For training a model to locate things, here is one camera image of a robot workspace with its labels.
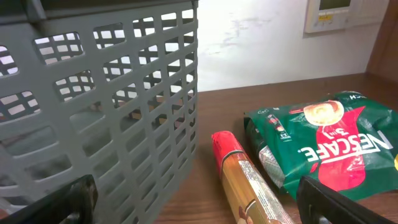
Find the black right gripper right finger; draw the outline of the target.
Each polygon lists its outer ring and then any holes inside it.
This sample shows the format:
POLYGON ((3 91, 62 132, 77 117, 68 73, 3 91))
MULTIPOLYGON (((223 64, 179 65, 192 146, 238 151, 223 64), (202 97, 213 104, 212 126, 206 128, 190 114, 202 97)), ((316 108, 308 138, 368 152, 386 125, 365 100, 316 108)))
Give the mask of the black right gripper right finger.
POLYGON ((309 176, 301 177, 296 199, 303 224, 394 224, 309 176))

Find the green Nescafe coffee bag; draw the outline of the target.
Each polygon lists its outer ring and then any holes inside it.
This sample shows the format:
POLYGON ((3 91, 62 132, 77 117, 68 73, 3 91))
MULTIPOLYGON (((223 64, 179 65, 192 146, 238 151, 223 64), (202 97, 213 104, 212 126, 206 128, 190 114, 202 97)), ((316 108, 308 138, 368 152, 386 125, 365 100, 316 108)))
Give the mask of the green Nescafe coffee bag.
POLYGON ((397 188, 397 113, 355 91, 244 115, 252 154, 295 196, 309 176, 351 200, 397 188))

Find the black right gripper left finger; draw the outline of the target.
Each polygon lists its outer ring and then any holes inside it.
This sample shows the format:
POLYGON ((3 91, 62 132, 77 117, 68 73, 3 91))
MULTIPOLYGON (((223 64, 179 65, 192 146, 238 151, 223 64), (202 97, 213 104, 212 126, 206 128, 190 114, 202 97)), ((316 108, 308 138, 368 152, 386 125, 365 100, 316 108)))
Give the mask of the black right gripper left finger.
POLYGON ((1 224, 93 223, 97 200, 94 177, 87 174, 1 219, 1 224))

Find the grey plastic basket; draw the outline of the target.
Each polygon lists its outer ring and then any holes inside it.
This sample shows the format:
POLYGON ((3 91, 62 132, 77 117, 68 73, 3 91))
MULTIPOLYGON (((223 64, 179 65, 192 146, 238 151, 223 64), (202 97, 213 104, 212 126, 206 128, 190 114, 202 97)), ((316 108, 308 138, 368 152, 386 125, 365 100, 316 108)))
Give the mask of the grey plastic basket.
POLYGON ((152 223, 192 167, 197 1, 1 2, 1 210, 86 174, 95 223, 152 223))

